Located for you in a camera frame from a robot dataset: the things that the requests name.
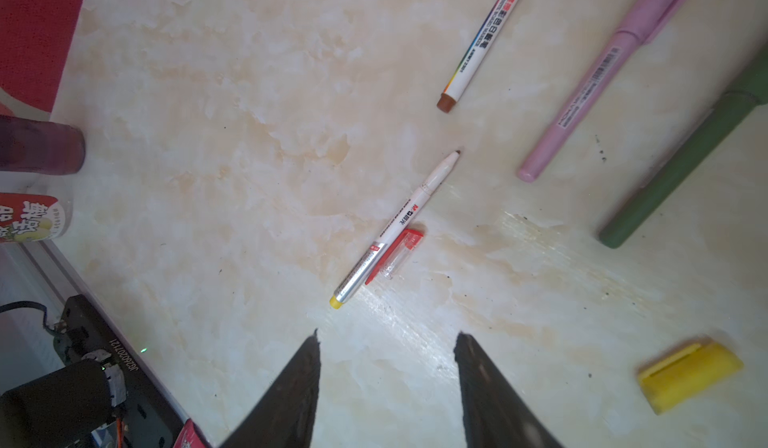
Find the pink snack packet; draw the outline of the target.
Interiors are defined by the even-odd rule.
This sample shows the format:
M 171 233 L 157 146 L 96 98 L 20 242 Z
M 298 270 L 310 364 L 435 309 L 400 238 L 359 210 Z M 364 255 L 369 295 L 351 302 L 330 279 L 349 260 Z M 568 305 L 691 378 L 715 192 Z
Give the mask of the pink snack packet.
M 192 419 L 187 419 L 180 430 L 173 448 L 209 448 Z

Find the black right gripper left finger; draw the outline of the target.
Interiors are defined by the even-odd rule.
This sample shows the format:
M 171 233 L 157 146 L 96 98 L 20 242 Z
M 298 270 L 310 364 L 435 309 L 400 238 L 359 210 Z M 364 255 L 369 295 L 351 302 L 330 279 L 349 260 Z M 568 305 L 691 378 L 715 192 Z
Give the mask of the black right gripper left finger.
M 320 342 L 305 339 L 223 448 L 308 447 L 319 398 Z

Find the green pen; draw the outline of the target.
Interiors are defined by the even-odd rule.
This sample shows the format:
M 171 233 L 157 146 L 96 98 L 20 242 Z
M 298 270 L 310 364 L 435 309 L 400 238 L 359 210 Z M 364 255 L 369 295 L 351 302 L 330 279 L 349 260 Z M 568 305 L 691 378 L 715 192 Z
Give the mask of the green pen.
M 767 48 L 761 48 L 690 136 L 604 225 L 598 240 L 608 248 L 622 246 L 755 108 L 765 104 Z

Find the pink pen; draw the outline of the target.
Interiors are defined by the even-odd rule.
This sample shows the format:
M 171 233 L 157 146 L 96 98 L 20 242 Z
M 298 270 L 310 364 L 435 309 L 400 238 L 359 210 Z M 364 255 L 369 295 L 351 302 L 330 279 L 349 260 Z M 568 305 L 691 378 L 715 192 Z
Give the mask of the pink pen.
M 579 84 L 518 169 L 517 176 L 521 180 L 534 182 L 546 170 L 622 66 L 640 46 L 651 44 L 655 40 L 684 2 L 686 0 L 634 2 L 606 46 L 586 70 Z

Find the purple drink bottle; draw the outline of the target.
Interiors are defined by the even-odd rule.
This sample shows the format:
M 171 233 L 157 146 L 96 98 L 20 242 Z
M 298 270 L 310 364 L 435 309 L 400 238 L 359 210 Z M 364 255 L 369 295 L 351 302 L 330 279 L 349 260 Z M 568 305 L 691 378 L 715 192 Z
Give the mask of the purple drink bottle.
M 76 127 L 1 116 L 1 170 L 68 175 L 84 164 L 86 142 Z

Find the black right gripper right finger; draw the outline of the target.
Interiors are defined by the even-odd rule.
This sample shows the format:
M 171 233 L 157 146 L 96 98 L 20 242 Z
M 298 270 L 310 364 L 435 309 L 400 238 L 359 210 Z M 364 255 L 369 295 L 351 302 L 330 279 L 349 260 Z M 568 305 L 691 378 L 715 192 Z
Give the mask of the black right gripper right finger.
M 472 335 L 458 334 L 454 355 L 469 447 L 562 447 Z

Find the white pen black tip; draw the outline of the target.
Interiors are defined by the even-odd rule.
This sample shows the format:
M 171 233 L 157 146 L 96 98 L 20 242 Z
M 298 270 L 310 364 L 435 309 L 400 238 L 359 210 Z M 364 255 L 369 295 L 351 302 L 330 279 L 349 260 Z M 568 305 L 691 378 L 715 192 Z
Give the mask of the white pen black tip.
M 436 104 L 438 110 L 449 113 L 459 102 L 518 2 L 519 0 L 496 0 L 494 2 L 494 6 L 488 12 L 482 26 L 475 34 L 463 58 L 457 64 L 455 72 L 446 84 Z

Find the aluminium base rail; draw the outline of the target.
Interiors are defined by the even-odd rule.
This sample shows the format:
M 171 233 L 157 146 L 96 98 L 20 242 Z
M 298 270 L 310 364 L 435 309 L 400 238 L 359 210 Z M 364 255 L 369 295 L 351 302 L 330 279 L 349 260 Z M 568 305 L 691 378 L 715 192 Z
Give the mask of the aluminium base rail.
M 50 242 L 1 248 L 1 395 L 83 359 L 123 371 L 110 421 L 67 447 L 171 447 L 181 412 Z

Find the yellow pen cap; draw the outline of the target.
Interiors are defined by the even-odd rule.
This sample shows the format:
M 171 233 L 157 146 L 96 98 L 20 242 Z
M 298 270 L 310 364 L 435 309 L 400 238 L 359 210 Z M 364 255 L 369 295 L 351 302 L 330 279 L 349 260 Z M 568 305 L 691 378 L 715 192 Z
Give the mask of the yellow pen cap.
M 668 412 L 738 372 L 743 361 L 721 343 L 695 341 L 641 369 L 636 380 L 655 414 Z

